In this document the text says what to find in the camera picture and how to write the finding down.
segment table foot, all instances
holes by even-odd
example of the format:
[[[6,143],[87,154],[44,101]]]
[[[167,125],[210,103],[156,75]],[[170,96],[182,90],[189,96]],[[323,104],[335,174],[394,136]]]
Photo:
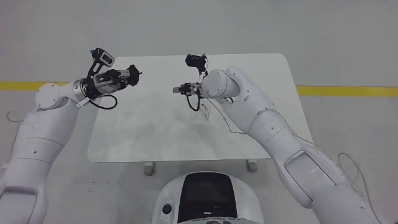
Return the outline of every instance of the table foot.
[[[155,174],[155,162],[146,162],[144,166],[144,175],[150,177]]]
[[[257,171],[257,160],[256,159],[246,160],[246,165],[247,165],[248,171],[250,173],[255,173]]]

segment white robot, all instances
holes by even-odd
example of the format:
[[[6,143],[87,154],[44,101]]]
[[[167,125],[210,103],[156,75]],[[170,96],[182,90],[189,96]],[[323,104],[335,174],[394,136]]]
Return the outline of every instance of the white robot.
[[[140,72],[133,65],[98,73],[114,62],[104,50],[97,48],[93,58],[86,79],[65,86],[47,84],[37,92],[37,109],[25,118],[0,180],[1,224],[43,223],[45,181],[70,138],[79,108],[139,81]],[[342,171],[324,153],[294,135],[270,99],[239,68],[208,73],[204,55],[189,55],[186,62],[199,69],[201,80],[174,88],[174,93],[186,95],[189,104],[192,95],[216,100],[230,120],[270,154],[289,192],[303,207],[311,208],[320,223],[381,223],[347,186]],[[198,111],[199,106],[191,108]],[[247,184],[222,173],[197,172],[178,177],[162,189],[152,223],[258,224],[264,220]]]

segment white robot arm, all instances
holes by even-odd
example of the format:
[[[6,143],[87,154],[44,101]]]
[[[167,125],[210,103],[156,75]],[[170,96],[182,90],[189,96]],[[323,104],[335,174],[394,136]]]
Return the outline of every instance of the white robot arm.
[[[69,141],[79,108],[138,83],[140,72],[134,65],[99,73],[102,66],[111,67],[114,58],[99,48],[92,54],[94,64],[87,78],[65,86],[46,84],[36,93],[36,109],[19,128],[11,159],[0,179],[1,224],[43,223],[47,209],[45,181]]]
[[[187,62],[204,72],[204,64],[198,63]],[[215,99],[230,120],[269,153],[289,192],[301,206],[311,208],[320,223],[379,223],[370,206],[346,186],[344,173],[321,150],[296,136],[271,100],[239,68],[205,73],[201,83],[186,83],[174,93]]]

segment yellow floor stripe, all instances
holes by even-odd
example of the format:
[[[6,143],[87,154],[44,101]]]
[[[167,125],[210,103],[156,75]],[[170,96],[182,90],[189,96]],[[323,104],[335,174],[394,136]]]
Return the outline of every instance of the yellow floor stripe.
[[[299,95],[398,97],[398,88],[371,86],[296,86]]]
[[[36,91],[46,83],[67,84],[67,82],[0,82],[0,90]]]
[[[5,82],[0,81],[0,90],[36,91],[49,82]],[[66,82],[51,82],[65,85]],[[363,96],[398,97],[398,87],[371,86],[296,86],[299,95],[308,96]]]

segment gray floor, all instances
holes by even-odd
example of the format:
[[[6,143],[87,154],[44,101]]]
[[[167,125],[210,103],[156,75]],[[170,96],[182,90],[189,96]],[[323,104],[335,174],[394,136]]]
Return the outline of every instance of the gray floor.
[[[69,81],[84,77],[90,49],[115,57],[284,54],[298,85],[395,86],[397,0],[0,0],[0,80]],[[0,91],[0,117],[24,116],[34,92]],[[335,162],[351,154],[375,208],[398,220],[398,99],[300,97],[316,145]],[[250,174],[244,161],[170,162],[144,177],[140,163],[94,164],[86,151],[93,109],[48,179],[46,223],[149,223],[157,194],[178,175],[226,172],[256,192],[266,223],[317,223],[280,182],[270,160]],[[15,124],[0,118],[0,162]]]

